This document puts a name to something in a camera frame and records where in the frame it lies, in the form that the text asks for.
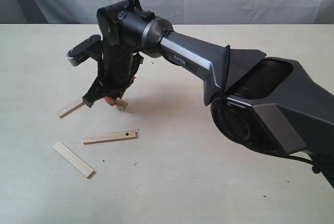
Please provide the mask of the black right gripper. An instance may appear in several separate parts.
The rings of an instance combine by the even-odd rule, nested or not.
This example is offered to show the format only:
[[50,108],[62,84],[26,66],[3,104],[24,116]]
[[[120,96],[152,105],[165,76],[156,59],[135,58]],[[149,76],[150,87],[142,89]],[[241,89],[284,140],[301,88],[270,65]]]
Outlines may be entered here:
[[144,58],[139,52],[140,49],[126,46],[104,46],[98,61],[98,75],[83,96],[83,103],[92,107],[96,101],[105,98],[107,104],[116,105],[116,99],[124,96],[143,63]]

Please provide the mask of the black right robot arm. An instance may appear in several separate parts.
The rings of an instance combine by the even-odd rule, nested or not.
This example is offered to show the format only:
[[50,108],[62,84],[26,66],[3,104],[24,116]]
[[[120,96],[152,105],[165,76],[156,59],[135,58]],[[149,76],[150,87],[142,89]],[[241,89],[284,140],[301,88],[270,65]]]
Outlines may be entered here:
[[238,50],[174,31],[140,5],[122,1],[97,11],[101,33],[83,42],[74,64],[97,62],[98,75],[83,102],[121,98],[144,55],[163,57],[204,83],[204,104],[219,131],[246,148],[283,159],[303,159],[333,183],[333,95],[295,61]]

